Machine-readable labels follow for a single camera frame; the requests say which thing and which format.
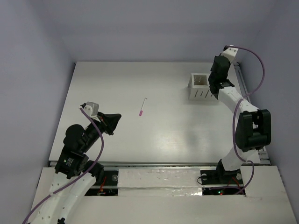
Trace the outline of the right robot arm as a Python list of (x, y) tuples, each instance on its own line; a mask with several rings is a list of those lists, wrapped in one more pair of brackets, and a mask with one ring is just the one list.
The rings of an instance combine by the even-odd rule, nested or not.
[(219, 160), (213, 180), (225, 184), (236, 176), (249, 157), (271, 142), (271, 113), (259, 109), (243, 97), (228, 78), (237, 50), (214, 57), (208, 78), (212, 95), (233, 113), (233, 147)]

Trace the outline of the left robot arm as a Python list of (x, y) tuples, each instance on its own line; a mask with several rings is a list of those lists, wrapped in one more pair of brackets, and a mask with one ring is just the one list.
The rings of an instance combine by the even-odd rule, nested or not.
[(104, 151), (103, 135), (114, 134), (121, 115), (82, 113), (90, 124), (67, 128), (48, 195), (31, 209), (23, 223), (67, 223), (90, 187), (102, 182), (104, 168), (99, 159)]

